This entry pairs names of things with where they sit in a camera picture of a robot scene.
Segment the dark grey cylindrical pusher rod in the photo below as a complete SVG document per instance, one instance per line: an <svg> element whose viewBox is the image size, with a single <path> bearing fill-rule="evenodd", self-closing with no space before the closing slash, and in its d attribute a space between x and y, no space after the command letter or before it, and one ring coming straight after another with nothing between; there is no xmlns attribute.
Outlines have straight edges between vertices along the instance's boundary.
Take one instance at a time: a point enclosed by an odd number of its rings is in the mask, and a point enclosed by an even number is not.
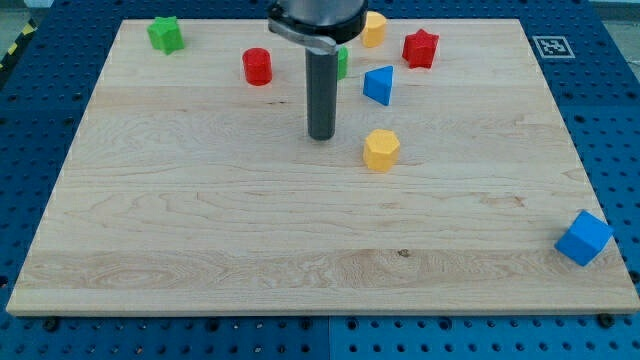
<svg viewBox="0 0 640 360"><path fill-rule="evenodd" d="M337 102L337 54L305 51L308 135L319 141L335 133Z"/></svg>

